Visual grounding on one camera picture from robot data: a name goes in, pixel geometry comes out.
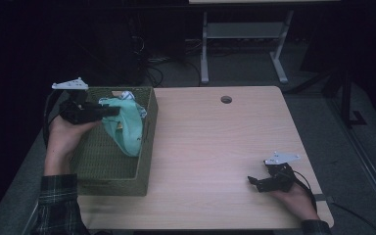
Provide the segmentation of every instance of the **black device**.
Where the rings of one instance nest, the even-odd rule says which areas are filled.
[[[264,164],[271,177],[257,180],[248,176],[250,183],[256,185],[261,193],[275,190],[289,192],[296,179],[292,168],[288,164],[266,164],[265,162]]]
[[[70,90],[69,98],[60,104],[60,116],[71,124],[84,124],[100,120],[103,117],[117,116],[120,107],[109,107],[86,102],[87,92],[85,90]]]

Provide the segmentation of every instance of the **plaid sleeve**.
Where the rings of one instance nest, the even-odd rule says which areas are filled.
[[[38,218],[30,234],[90,234],[81,220],[75,174],[42,177]]]

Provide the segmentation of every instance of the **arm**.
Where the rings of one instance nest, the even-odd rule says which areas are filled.
[[[89,234],[77,203],[77,178],[70,160],[81,136],[100,121],[73,125],[56,117],[50,126],[38,218],[30,234]]]
[[[292,214],[302,221],[304,234],[331,234],[328,223],[320,220],[306,191],[298,184],[294,183],[287,193],[272,191],[270,195],[282,202]]]

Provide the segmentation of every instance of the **woven basket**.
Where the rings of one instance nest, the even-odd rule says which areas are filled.
[[[106,133],[103,125],[83,136],[71,161],[77,173],[78,194],[105,196],[145,196],[148,190],[158,103],[152,87],[91,87],[87,101],[113,97],[112,92],[128,90],[146,109],[139,157],[125,155]]]

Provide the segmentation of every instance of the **cable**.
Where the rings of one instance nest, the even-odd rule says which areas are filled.
[[[138,40],[140,40],[142,42],[142,45],[140,46],[140,49],[138,49],[137,51],[134,51],[134,53],[136,53],[136,55],[140,56],[141,53],[143,52],[143,49],[145,49],[145,41],[140,36],[132,36],[132,38],[133,39],[138,39]]]
[[[50,136],[49,126],[51,121],[54,119],[52,118],[51,121],[48,121],[48,117],[50,111],[53,109],[55,102],[58,100],[62,93],[62,90],[53,90],[50,95],[47,96],[47,100],[45,102],[44,107],[44,115],[43,115],[43,123],[42,123],[42,135],[44,138],[45,147],[48,145],[48,139]]]
[[[361,215],[359,215],[359,214],[355,213],[354,211],[351,211],[347,208],[344,208],[343,206],[336,204],[335,202],[332,202],[331,204],[334,205],[335,207],[341,209],[341,210],[344,210],[344,211],[354,215],[355,217],[359,218],[360,220],[362,220],[363,222],[365,222],[366,224],[371,226],[376,231],[376,226],[374,224],[372,224],[370,221],[368,221],[367,219],[365,219],[364,217],[362,217]]]
[[[233,46],[223,45],[225,41],[222,41],[222,42],[223,43],[221,43],[222,44],[221,46],[218,46],[218,47],[210,46],[210,50],[208,52],[209,56],[211,56],[211,57],[227,57],[227,56],[237,54],[239,52],[239,49],[236,50]],[[213,49],[216,49],[216,51],[218,51],[218,50],[221,51],[221,54],[218,55],[217,52],[213,52],[212,51]]]
[[[157,80],[155,79],[155,77],[149,72],[149,69],[154,70],[154,71],[157,71],[157,72],[160,74],[160,76],[161,76],[160,81],[157,81]],[[151,81],[151,84],[152,84],[153,87],[162,86],[162,82],[163,82],[163,80],[164,80],[164,73],[163,73],[161,70],[158,70],[158,69],[153,68],[153,67],[147,67],[147,69],[146,69],[146,74],[145,74],[145,75],[146,75],[146,76],[148,77],[148,79]]]
[[[148,59],[148,62],[150,62],[150,63],[161,63],[161,62],[166,62],[166,61],[170,61],[170,60],[171,60],[170,57],[161,57],[161,58]]]
[[[307,187],[308,187],[310,190],[312,190],[312,189],[310,188],[310,184],[309,184],[309,182],[307,182],[307,179],[306,179],[301,173],[299,173],[299,172],[297,172],[297,171],[295,171],[295,170],[294,170],[294,173],[300,175],[300,176],[306,181]]]
[[[194,70],[197,72],[197,76],[198,76],[198,78],[199,78],[199,82],[198,82],[198,86],[200,87],[201,86],[201,73],[200,73],[200,71],[198,70],[198,68],[196,67],[196,66],[194,66],[194,64],[192,64],[191,62],[187,62],[187,61],[185,61],[184,62],[185,64],[187,64],[187,65],[190,65],[192,68],[194,68]]]
[[[185,48],[185,55],[190,56],[190,55],[195,55],[196,52],[201,51],[201,46],[203,45],[203,41],[201,39],[192,39],[192,40],[185,40],[186,42],[186,47],[190,46],[188,45],[189,42],[196,42],[194,46]]]

